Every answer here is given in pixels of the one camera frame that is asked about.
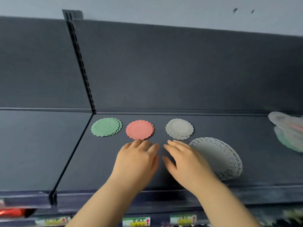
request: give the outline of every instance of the person's left hand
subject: person's left hand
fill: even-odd
[[[125,144],[117,155],[108,182],[114,183],[127,192],[134,192],[134,195],[142,191],[159,165],[159,156],[156,156],[159,144],[151,145],[151,142],[143,140]]]

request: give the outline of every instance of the forearm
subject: forearm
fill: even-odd
[[[213,180],[204,187],[197,198],[213,227],[260,227],[255,217],[222,182]]]
[[[89,199],[67,227],[117,226],[134,197],[132,192],[108,181]]]

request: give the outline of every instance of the hand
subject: hand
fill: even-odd
[[[168,140],[167,143],[164,148],[175,159],[176,165],[166,156],[162,159],[170,174],[184,188],[197,196],[206,181],[217,180],[209,164],[197,150],[176,140]]]
[[[108,181],[134,195],[142,191],[159,165],[159,156],[156,156],[159,144],[151,145],[151,142],[143,140],[125,144],[117,155]]]

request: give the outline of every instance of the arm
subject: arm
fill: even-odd
[[[175,140],[168,141],[164,148],[176,161],[174,165],[163,156],[167,170],[198,198],[213,227],[260,227],[239,199],[216,178],[199,152]]]
[[[67,227],[117,226],[135,196],[146,187],[158,168],[159,156],[156,154],[159,145],[151,145],[143,140],[125,144],[117,155],[108,181]]]

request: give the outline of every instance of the white scalloped coaster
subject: white scalloped coaster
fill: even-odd
[[[172,119],[165,127],[170,137],[177,140],[184,140],[194,132],[192,124],[184,119]]]
[[[221,181],[239,177],[243,170],[239,155],[225,142],[214,138],[197,138],[190,142],[207,160],[211,169]]]

